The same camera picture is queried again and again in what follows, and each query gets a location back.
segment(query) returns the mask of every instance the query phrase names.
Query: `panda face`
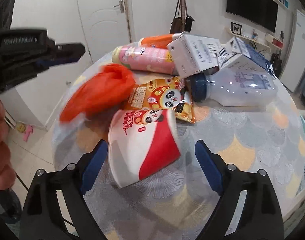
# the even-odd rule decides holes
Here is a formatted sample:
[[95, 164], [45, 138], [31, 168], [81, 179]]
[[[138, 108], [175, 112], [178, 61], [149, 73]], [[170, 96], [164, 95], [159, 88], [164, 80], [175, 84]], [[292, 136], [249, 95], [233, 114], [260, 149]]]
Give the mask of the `panda face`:
[[160, 106], [163, 109], [173, 108], [181, 101], [181, 94], [178, 89], [166, 89], [161, 96]]
[[158, 118], [162, 115], [162, 110], [150, 110], [144, 114], [142, 118], [143, 123], [152, 123], [156, 122]]

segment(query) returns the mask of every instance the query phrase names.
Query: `white refrigerator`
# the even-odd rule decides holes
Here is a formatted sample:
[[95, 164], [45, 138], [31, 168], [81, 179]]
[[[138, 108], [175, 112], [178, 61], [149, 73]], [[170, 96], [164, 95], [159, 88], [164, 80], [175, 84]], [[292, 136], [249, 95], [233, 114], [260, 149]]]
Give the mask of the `white refrigerator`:
[[305, 15], [299, 10], [294, 17], [290, 46], [279, 79], [285, 87], [294, 92], [305, 71]]

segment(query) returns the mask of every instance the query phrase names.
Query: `blue gripper pad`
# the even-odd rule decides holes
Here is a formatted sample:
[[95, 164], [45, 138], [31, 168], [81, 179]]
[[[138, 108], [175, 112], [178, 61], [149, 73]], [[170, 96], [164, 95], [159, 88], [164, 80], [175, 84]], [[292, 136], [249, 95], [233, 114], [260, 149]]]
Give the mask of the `blue gripper pad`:
[[94, 149], [95, 154], [88, 166], [86, 167], [84, 173], [82, 174], [82, 184], [80, 187], [80, 192], [85, 195], [87, 191], [91, 190], [94, 182], [99, 174], [99, 171], [107, 157], [108, 154], [108, 144], [102, 141], [99, 148]]
[[223, 176], [218, 170], [217, 166], [210, 157], [211, 152], [204, 147], [204, 145], [198, 141], [195, 144], [195, 155], [197, 160], [208, 180], [211, 189], [221, 195], [223, 189]]

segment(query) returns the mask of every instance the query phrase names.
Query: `scalloped pattern tablecloth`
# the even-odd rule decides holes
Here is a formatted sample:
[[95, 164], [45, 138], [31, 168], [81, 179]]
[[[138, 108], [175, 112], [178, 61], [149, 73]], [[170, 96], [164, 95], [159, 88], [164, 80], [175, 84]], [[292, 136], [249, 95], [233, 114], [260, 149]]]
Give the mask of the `scalloped pattern tablecloth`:
[[[111, 53], [89, 67], [64, 96], [71, 95], [111, 62]], [[135, 73], [137, 83], [165, 75]], [[196, 123], [178, 121], [182, 156], [165, 169], [136, 184], [118, 189], [107, 163], [103, 165], [85, 201], [109, 240], [195, 239], [204, 227], [219, 196], [213, 192], [194, 155], [202, 139], [226, 163], [243, 171], [265, 169], [275, 188], [283, 214], [295, 197], [305, 163], [305, 136], [299, 112], [279, 80], [276, 100], [266, 107], [223, 107], [213, 100], [195, 103]], [[116, 109], [92, 120], [79, 118], [73, 124], [55, 124], [53, 147], [56, 170], [76, 163], [92, 151], [100, 139], [107, 139]], [[238, 205], [229, 232], [238, 223]]]

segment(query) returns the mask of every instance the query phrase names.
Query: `human hand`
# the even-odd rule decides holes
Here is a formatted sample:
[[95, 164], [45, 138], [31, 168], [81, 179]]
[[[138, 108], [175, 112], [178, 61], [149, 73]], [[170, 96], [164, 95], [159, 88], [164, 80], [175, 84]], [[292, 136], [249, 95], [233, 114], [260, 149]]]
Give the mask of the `human hand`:
[[0, 101], [0, 190], [10, 188], [16, 179], [16, 173], [10, 164], [10, 150], [4, 142], [8, 134], [4, 117], [5, 109]]

